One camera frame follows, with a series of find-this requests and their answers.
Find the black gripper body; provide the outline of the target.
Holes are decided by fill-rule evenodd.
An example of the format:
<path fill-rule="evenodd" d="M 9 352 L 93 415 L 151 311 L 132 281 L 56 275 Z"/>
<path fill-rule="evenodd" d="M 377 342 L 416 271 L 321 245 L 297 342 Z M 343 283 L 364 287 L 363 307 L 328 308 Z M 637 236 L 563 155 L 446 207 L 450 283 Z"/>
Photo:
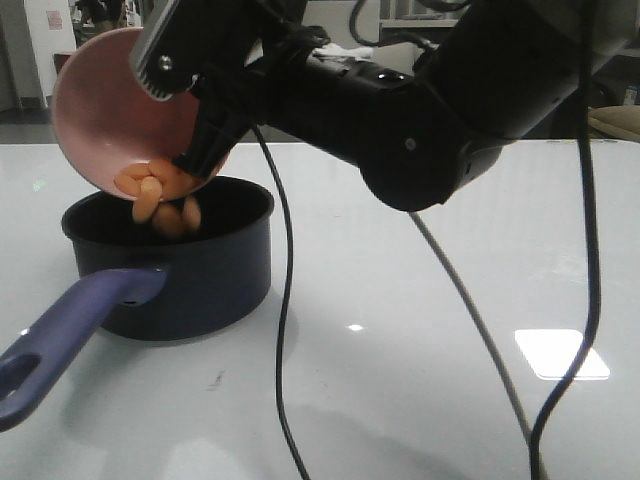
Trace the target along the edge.
<path fill-rule="evenodd" d="M 198 99 L 215 125 L 289 125 L 317 111 L 318 30 L 304 1 L 167 1 L 154 8 L 129 63 L 145 93 Z"/>

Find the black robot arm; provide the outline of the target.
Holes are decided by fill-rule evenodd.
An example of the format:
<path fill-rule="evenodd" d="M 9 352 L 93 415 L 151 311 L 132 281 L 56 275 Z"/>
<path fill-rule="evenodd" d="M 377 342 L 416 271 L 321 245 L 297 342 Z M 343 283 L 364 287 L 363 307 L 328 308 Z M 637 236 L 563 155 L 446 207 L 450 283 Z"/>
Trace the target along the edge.
<path fill-rule="evenodd" d="M 169 1 L 130 54 L 146 93 L 200 102 L 177 159 L 205 177 L 265 124 L 356 166 L 408 212 L 482 175 L 639 32 L 635 1 L 470 1 L 410 74 L 326 55 L 301 1 Z"/>

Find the black bowl-holding gripper finger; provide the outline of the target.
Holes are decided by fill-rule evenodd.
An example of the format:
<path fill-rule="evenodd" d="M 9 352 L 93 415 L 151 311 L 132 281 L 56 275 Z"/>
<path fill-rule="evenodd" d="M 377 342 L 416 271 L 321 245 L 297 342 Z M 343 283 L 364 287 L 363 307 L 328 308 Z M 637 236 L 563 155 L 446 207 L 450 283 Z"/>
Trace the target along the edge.
<path fill-rule="evenodd" d="M 172 98 L 176 109 L 176 124 L 189 141 L 172 163 L 196 178 L 210 178 L 221 167 L 231 149 L 249 131 L 249 120 L 230 106 L 204 96 L 191 94 Z"/>

